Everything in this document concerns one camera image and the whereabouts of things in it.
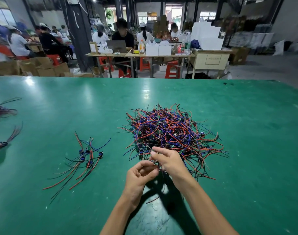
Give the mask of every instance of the green tabletop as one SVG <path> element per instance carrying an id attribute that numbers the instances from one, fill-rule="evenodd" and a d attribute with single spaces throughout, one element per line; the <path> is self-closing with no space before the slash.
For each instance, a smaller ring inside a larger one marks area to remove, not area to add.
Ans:
<path id="1" fill-rule="evenodd" d="M 298 234 L 298 90 L 276 81 L 0 77 L 0 102 L 18 115 L 0 119 L 0 141 L 24 128 L 0 151 L 0 235 L 98 234 L 118 200 L 132 135 L 117 133 L 128 109 L 174 103 L 219 132 L 229 158 L 211 155 L 200 178 L 215 205 L 240 233 Z M 94 138 L 104 158 L 87 179 L 56 200 L 65 157 Z M 198 234 L 192 213 L 172 185 L 165 197 L 143 203 L 126 234 Z M 146 201 L 156 195 L 147 196 Z"/>

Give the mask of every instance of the large water bottle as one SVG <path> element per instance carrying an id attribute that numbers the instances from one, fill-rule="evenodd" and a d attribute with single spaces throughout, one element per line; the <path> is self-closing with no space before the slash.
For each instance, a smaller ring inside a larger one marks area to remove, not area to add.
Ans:
<path id="1" fill-rule="evenodd" d="M 185 39 L 185 48 L 184 48 L 184 53 L 187 55 L 190 54 L 190 45 L 191 45 L 191 35 L 190 35 L 190 32 L 188 32 Z"/>

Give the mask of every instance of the person's left hand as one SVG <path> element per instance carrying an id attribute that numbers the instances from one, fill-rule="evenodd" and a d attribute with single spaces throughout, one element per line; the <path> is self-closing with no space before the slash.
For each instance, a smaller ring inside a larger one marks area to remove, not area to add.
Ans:
<path id="1" fill-rule="evenodd" d="M 127 171 L 122 197 L 129 203 L 129 213 L 132 213 L 139 205 L 145 184 L 158 174 L 158 167 L 148 160 L 138 162 Z"/>

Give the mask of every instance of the laptop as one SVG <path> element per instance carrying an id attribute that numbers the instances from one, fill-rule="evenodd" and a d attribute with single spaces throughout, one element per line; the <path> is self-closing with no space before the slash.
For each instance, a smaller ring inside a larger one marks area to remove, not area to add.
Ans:
<path id="1" fill-rule="evenodd" d="M 127 53 L 125 40 L 107 40 L 107 45 L 113 53 Z"/>

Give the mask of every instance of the orange plastic stool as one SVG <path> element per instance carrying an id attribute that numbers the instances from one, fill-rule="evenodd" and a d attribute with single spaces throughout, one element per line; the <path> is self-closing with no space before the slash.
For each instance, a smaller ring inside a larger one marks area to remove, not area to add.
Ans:
<path id="1" fill-rule="evenodd" d="M 59 55 L 47 55 L 48 58 L 52 59 L 53 61 L 53 66 L 58 66 L 60 65 L 59 61 L 57 60 L 57 58 L 60 58 Z"/>
<path id="2" fill-rule="evenodd" d="M 5 54 L 8 57 L 13 57 L 14 54 L 6 45 L 0 45 L 0 53 Z"/>
<path id="3" fill-rule="evenodd" d="M 29 57 L 27 57 L 27 56 L 16 56 L 16 58 L 17 58 L 18 60 L 26 60 L 26 59 L 29 59 Z"/>
<path id="4" fill-rule="evenodd" d="M 99 57 L 100 64 L 104 64 L 104 62 L 103 62 L 104 60 L 105 60 L 105 62 L 107 62 L 107 57 Z M 110 67 L 111 67 L 111 72 L 114 72 L 114 67 L 112 64 L 110 65 Z M 103 68 L 106 70 L 109 69 L 108 66 L 103 66 Z"/>
<path id="5" fill-rule="evenodd" d="M 139 71 L 143 71 L 143 70 L 150 70 L 150 66 L 149 66 L 149 63 L 143 63 L 143 59 L 144 57 L 140 57 L 140 65 L 139 65 Z"/>
<path id="6" fill-rule="evenodd" d="M 167 70 L 165 72 L 165 77 L 166 79 L 177 79 L 180 77 L 180 68 L 179 67 L 175 67 L 176 68 L 176 73 L 172 73 L 170 72 L 171 67 L 174 67 L 175 65 L 178 64 L 178 61 L 173 61 L 173 62 L 169 62 L 167 63 Z"/>
<path id="7" fill-rule="evenodd" d="M 124 76 L 123 71 L 119 68 L 119 78 L 120 77 L 129 77 L 129 78 L 131 78 L 131 69 L 127 68 L 127 71 L 128 71 L 128 74 L 126 76 Z"/>

